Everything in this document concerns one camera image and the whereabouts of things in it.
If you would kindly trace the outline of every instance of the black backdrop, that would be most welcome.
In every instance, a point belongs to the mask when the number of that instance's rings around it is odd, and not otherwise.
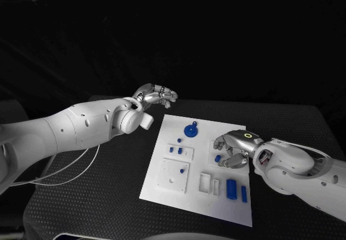
[[[0,100],[39,118],[153,83],[183,99],[314,105],[343,141],[343,1],[112,2],[0,1]]]

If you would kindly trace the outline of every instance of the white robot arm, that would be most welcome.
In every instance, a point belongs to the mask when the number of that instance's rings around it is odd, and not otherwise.
[[[84,102],[49,117],[0,125],[0,194],[43,158],[92,148],[138,126],[147,130],[154,119],[146,108],[169,108],[176,99],[174,91],[148,83],[133,97]]]
[[[226,146],[229,159],[221,167],[241,168],[252,158],[255,170],[267,185],[281,194],[294,194],[314,208],[346,221],[346,162],[319,150],[300,146],[323,155],[313,158],[297,144],[272,139],[264,142],[258,135],[235,130],[218,137],[215,149]],[[232,155],[232,148],[241,153]]]

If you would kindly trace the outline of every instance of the robotic hand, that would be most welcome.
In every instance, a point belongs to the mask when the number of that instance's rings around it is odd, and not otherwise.
[[[49,117],[0,125],[0,194],[39,160],[89,149],[138,126],[147,130],[154,119],[144,110],[159,103],[169,108],[177,97],[148,83],[133,97],[84,102]]]
[[[221,150],[223,146],[231,158],[219,161],[221,167],[241,168],[252,158],[254,172],[278,193],[294,194],[309,205],[346,221],[345,161],[275,138],[264,141],[245,130],[234,130],[216,138],[213,148]],[[234,155],[234,148],[241,153]],[[319,153],[323,158],[311,157],[301,148]]]

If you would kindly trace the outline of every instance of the blue object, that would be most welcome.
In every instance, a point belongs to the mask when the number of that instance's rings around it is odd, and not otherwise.
[[[236,181],[234,179],[228,179],[226,183],[226,198],[236,200]]]
[[[195,121],[192,123],[192,125],[187,125],[183,129],[183,133],[189,138],[196,137],[196,135],[199,133],[199,130],[198,130],[196,126],[198,126],[198,122]]]
[[[248,197],[247,197],[247,187],[245,186],[241,186],[241,198],[242,198],[242,202],[247,203]]]
[[[216,158],[215,158],[215,162],[218,163],[222,159],[222,156],[221,155],[216,155]]]

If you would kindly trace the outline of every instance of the hole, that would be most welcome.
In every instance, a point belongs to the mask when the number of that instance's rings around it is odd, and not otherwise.
[[[337,182],[339,182],[339,177],[337,177],[337,175],[333,176],[332,182],[333,182],[333,184],[337,184]]]

